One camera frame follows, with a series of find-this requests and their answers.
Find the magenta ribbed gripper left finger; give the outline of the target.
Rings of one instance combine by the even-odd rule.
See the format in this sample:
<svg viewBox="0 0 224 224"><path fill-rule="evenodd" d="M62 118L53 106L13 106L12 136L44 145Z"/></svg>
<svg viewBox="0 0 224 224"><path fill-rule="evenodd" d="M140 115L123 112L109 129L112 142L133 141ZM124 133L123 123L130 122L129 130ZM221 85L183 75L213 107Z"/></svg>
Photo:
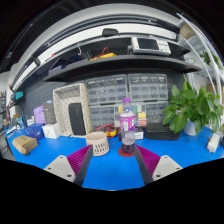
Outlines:
<svg viewBox="0 0 224 224"><path fill-rule="evenodd" d="M59 155L44 170L82 186L92 156L93 146L89 145L69 156Z"/></svg>

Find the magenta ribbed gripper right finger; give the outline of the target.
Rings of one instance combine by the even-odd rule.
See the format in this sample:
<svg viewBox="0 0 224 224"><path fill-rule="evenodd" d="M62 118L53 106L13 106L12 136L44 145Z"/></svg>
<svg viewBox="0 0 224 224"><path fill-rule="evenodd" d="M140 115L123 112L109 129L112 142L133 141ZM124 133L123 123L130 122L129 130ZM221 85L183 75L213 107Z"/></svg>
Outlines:
<svg viewBox="0 0 224 224"><path fill-rule="evenodd" d="M134 155L145 185L182 169L182 167L168 155L159 156L139 145L135 146Z"/></svg>

